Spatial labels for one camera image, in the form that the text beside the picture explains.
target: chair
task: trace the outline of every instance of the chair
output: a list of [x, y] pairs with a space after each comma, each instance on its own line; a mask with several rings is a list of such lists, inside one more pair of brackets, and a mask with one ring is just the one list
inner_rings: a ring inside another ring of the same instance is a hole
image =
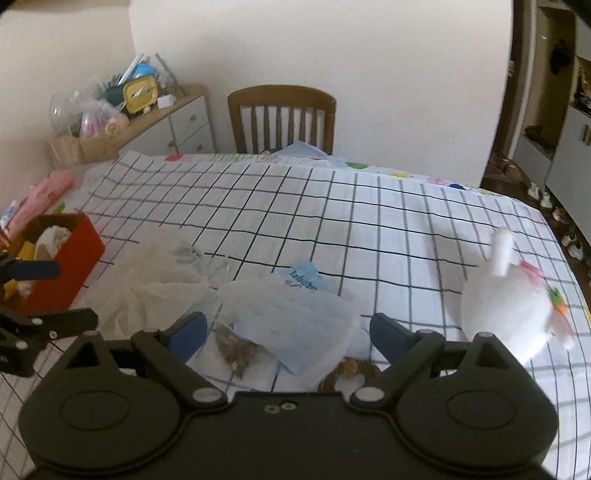
[[[232, 128], [234, 130], [234, 139], [236, 141], [236, 150], [238, 153], [247, 153], [244, 125], [242, 122], [242, 109], [250, 108], [250, 123], [252, 133], [252, 150], [258, 154], [264, 150], [271, 150], [271, 126], [269, 125], [269, 108], [276, 109], [275, 113], [275, 149], [280, 149], [282, 145], [282, 115], [284, 108], [289, 109], [287, 122], [287, 144], [294, 142], [295, 122], [294, 111], [300, 111], [298, 137], [304, 142], [321, 148], [329, 155], [333, 151], [335, 137], [335, 112], [336, 100], [328, 93], [316, 90], [314, 88], [300, 87], [297, 85], [259, 85], [249, 87], [228, 96], [228, 107], [230, 117], [232, 118]], [[259, 134], [256, 118], [256, 108], [263, 107], [263, 139], [264, 148], [259, 149]], [[306, 138], [306, 120], [311, 112], [310, 136]], [[320, 126], [322, 133], [322, 143], [319, 130], [319, 112], [324, 112], [324, 126]]]

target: red box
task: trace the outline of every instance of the red box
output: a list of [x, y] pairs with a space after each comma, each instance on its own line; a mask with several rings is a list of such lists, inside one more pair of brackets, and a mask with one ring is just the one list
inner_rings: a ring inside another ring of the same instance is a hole
[[72, 232], [54, 259], [61, 265], [60, 276], [53, 280], [37, 281], [26, 299], [18, 293], [14, 294], [7, 301], [8, 307], [27, 314], [67, 310], [105, 252], [99, 234], [84, 213], [61, 213], [41, 215], [31, 220], [24, 231], [12, 241], [8, 247], [9, 253], [16, 257], [25, 241], [36, 244], [45, 229], [53, 225], [65, 227]]

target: pink package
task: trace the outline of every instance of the pink package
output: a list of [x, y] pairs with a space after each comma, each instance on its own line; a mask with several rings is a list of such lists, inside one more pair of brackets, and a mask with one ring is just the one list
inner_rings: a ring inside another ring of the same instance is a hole
[[31, 220], [45, 212], [72, 185], [74, 185], [72, 174], [67, 170], [61, 170], [51, 172], [37, 185], [31, 187], [29, 196], [6, 226], [8, 238], [14, 240]]

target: silver bolt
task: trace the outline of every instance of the silver bolt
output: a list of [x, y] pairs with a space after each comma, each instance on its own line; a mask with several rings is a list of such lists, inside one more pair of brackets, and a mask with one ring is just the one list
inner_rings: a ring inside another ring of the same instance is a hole
[[376, 387], [361, 387], [355, 391], [355, 396], [361, 401], [371, 403], [380, 401], [386, 396], [384, 391]]
[[277, 405], [265, 405], [265, 408], [263, 408], [263, 410], [265, 411], [265, 413], [275, 415], [279, 413], [281, 409]]
[[223, 392], [217, 388], [203, 387], [193, 392], [193, 399], [201, 403], [215, 403], [223, 397]]
[[283, 410], [295, 410], [297, 408], [297, 404], [291, 402], [291, 401], [285, 401], [281, 404], [281, 408], [283, 408]]

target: beige wall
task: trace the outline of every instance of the beige wall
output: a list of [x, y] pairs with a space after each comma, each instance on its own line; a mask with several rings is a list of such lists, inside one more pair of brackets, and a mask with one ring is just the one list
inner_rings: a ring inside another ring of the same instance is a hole
[[505, 90], [511, 0], [132, 0], [137, 51], [227, 96], [298, 83], [337, 99], [335, 154], [478, 185]]
[[0, 207], [51, 170], [48, 107], [134, 58], [126, 0], [29, 0], [0, 17]]

